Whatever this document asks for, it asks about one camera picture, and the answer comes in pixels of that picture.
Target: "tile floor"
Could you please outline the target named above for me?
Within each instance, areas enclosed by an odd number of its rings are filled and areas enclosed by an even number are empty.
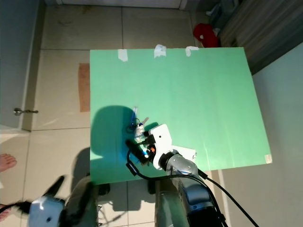
[[[31,133],[1,141],[1,153],[18,160],[1,174],[1,202],[34,199],[60,175],[66,180],[58,196],[67,198],[89,171],[90,119],[89,112],[79,111],[78,93],[78,65],[89,62],[89,50],[199,46],[192,29],[207,21],[203,13],[175,9],[47,7],[35,100],[39,114]],[[99,221],[106,227],[152,227],[154,203],[145,181],[115,183],[99,198]],[[26,217],[19,217],[13,212],[0,227],[25,227]]]

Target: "white door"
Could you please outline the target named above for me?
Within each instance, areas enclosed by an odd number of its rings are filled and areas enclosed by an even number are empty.
[[[0,130],[21,129],[40,0],[2,1],[0,8]]]

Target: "red object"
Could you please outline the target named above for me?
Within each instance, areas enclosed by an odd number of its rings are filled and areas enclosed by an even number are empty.
[[[198,24],[194,29],[194,37],[202,43],[203,47],[219,47],[219,40],[211,25]]]

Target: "white wall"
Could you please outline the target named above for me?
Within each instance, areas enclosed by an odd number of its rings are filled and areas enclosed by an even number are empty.
[[[253,76],[273,164],[223,170],[261,227],[303,226],[303,43]],[[233,227],[252,224],[228,200]]]
[[[13,114],[23,108],[39,0],[0,1],[0,123],[20,126]]]

